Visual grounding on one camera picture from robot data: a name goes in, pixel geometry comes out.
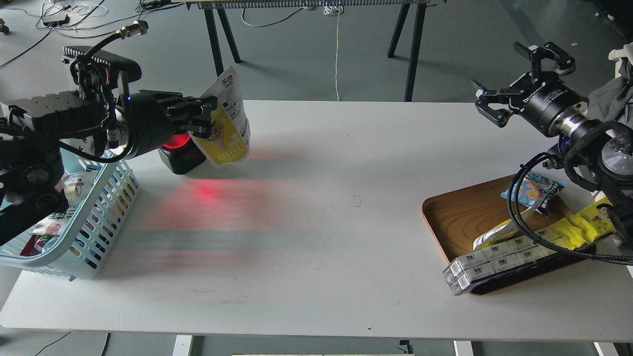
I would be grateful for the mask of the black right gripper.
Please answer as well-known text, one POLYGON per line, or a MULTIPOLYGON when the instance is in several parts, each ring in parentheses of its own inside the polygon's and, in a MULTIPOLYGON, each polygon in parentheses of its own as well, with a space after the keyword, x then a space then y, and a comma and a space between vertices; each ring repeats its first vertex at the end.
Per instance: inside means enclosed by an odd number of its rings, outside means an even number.
POLYGON ((515 80, 510 88, 504 89, 487 89, 472 80, 473 86, 481 91, 476 94, 478 98, 475 106, 479 113, 499 128, 504 128, 509 117, 517 113, 544 136, 554 137, 560 133, 560 124, 555 122, 556 116, 570 107, 579 111, 586 111, 588 107, 588 98, 579 95, 560 78, 560 75, 574 72, 576 61, 553 42, 534 49, 515 42, 513 47, 531 62, 531 71, 515 80), (555 62, 557 74, 541 75, 541 61, 546 58, 555 62), (509 110, 493 110, 489 103, 507 104, 509 110))

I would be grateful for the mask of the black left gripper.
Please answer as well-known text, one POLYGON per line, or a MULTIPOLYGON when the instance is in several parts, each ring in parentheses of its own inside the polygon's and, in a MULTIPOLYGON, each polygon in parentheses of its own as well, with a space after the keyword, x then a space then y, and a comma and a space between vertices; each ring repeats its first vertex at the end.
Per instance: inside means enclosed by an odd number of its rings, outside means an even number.
POLYGON ((132 147, 126 159, 144 155, 161 148, 177 134, 184 133, 209 139, 214 122, 200 119, 205 111, 217 108, 218 99, 214 95, 206 98, 183 97, 178 92, 141 90, 138 93, 118 99, 117 110, 125 120, 125 140, 131 140, 132 147))

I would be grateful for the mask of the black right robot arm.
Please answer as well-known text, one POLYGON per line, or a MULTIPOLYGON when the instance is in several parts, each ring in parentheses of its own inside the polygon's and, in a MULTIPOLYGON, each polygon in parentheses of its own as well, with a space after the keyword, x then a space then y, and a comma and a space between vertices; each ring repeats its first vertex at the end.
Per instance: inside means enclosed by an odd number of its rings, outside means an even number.
POLYGON ((508 88, 488 89, 473 80, 479 90, 479 113, 500 128, 511 115, 520 115, 544 136, 558 136, 558 151, 542 152, 521 166, 509 187, 507 198, 511 220, 532 241, 566 255, 630 266, 630 256, 602 255, 564 249, 528 227, 516 214, 515 186, 540 162, 546 168, 563 169, 568 178, 588 191, 604 192, 611 203, 607 215, 623 244, 632 247, 632 130, 625 124, 586 117, 588 99, 563 83, 561 77, 574 72, 576 61, 552 42, 528 48, 514 43, 514 49, 531 62, 531 70, 508 88))

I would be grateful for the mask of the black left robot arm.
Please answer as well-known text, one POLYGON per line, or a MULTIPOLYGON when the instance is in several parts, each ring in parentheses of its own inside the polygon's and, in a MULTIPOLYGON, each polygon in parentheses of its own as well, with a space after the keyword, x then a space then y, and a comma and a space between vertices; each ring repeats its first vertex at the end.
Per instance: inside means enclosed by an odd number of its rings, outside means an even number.
POLYGON ((107 52, 117 39, 144 35, 137 20, 93 46, 66 46, 75 91, 39 95, 1 104, 1 243, 68 206, 56 185, 63 172, 61 149, 93 162, 111 164, 167 146, 174 136, 208 138, 214 128, 214 96, 180 92, 129 91, 141 78, 135 61, 107 52))

